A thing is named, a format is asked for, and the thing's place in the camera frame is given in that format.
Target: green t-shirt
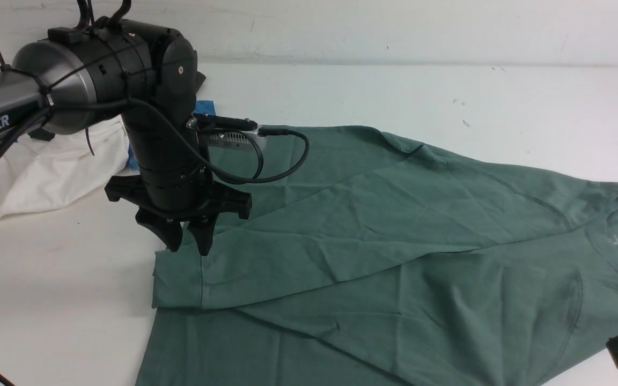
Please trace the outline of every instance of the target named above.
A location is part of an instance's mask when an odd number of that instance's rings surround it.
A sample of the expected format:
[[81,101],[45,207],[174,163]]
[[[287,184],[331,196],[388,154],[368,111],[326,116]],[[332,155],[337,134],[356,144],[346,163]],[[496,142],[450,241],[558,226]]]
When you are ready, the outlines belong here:
[[[618,183],[486,164],[366,127],[157,253],[137,384],[543,384],[618,334]],[[302,152],[264,153],[276,174]],[[253,155],[214,152],[236,174]]]

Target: white wall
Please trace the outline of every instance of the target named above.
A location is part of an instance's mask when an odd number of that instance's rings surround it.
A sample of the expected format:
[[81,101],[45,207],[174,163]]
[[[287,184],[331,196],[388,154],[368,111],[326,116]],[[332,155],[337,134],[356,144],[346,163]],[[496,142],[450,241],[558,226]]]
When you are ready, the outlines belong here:
[[[618,66],[618,0],[134,0],[129,17],[180,29],[204,60]],[[110,14],[120,0],[95,0]],[[0,0],[8,58],[75,0]]]

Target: white tabletop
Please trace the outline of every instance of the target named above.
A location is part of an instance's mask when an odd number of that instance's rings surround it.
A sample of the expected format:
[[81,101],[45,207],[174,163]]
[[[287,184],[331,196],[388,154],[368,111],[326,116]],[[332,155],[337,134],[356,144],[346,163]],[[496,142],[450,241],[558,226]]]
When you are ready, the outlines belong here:
[[[201,99],[264,124],[373,125],[483,161],[618,181],[618,69],[201,64]],[[0,221],[0,371],[134,384],[154,312],[137,208],[96,191]],[[618,386],[603,352],[549,386]]]

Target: blue cloth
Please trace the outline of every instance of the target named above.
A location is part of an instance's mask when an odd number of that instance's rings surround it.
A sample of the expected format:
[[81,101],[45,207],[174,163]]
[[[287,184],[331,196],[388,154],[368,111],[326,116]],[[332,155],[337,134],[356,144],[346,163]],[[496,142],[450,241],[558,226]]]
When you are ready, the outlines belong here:
[[[196,114],[216,115],[216,108],[214,107],[214,101],[198,100],[197,104],[194,107],[194,112]],[[137,159],[135,159],[135,154],[133,153],[132,146],[128,147],[128,168],[132,170],[139,169],[139,166],[137,166]]]

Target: white fabric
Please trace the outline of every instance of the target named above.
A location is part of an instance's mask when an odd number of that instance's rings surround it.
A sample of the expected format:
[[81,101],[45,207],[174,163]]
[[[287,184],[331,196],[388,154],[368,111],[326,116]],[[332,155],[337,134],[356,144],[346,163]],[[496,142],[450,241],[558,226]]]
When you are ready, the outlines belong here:
[[0,218],[57,210],[104,186],[128,160],[128,136],[120,117],[51,142],[25,135],[0,160]]

